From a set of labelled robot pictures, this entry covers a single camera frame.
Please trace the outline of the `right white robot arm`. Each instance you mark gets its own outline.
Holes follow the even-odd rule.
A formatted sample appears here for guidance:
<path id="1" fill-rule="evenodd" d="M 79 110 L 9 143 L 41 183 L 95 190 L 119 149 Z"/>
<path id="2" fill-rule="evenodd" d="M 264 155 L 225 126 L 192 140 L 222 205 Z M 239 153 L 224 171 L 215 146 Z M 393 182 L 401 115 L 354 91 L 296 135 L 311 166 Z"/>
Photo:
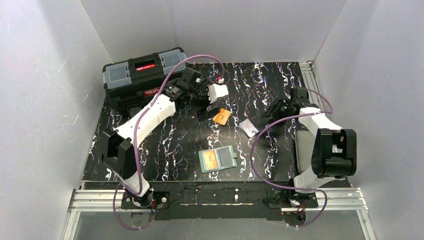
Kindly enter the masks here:
<path id="1" fill-rule="evenodd" d="M 267 192 L 264 203 L 271 209 L 283 207 L 316 207 L 312 203 L 321 186 L 344 180 L 357 170 L 357 133 L 333 123 L 325 111 L 310 100 L 311 89 L 293 87 L 290 95 L 278 98 L 261 115 L 270 123 L 260 133 L 270 128 L 297 120 L 306 128 L 296 135 L 297 167 L 299 174 L 288 186 L 278 186 Z"/>

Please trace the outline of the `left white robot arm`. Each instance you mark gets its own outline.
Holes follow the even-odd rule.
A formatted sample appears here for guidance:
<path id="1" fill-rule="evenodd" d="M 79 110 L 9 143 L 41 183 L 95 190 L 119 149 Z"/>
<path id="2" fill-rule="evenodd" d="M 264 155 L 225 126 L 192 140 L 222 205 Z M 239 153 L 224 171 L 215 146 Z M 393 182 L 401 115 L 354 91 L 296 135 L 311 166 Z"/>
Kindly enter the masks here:
<path id="1" fill-rule="evenodd" d="M 229 94 L 223 81 L 222 77 L 213 81 L 199 71 L 186 68 L 179 78 L 165 81 L 153 100 L 134 117 L 99 135 L 101 162 L 121 180 L 129 202 L 142 209 L 156 205 L 154 190 L 142 173 L 140 144 L 180 107 L 198 107 L 196 118 L 207 119 L 208 107 Z"/>

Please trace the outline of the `mint green card holder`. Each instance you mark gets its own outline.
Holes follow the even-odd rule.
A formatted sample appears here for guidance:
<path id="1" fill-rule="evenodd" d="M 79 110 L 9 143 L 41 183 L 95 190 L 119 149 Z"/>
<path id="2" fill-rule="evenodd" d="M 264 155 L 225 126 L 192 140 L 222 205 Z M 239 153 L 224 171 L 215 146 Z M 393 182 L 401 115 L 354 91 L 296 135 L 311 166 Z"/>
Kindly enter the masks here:
<path id="1" fill-rule="evenodd" d="M 208 150 L 214 150 L 215 151 L 215 153 L 217 155 L 218 162 L 219 162 L 219 168 L 211 169 L 211 170 L 205 169 L 203 152 L 208 151 Z M 198 152 L 198 157 L 199 157 L 200 167 L 201 167 L 202 173 L 209 173 L 209 172 L 214 172 L 214 171 L 219 171 L 219 170 L 235 168 L 238 165 L 237 164 L 237 157 L 238 157 L 237 153 L 234 151 L 234 149 L 231 145 L 207 149 L 207 150 L 201 150 L 201 151 Z"/>

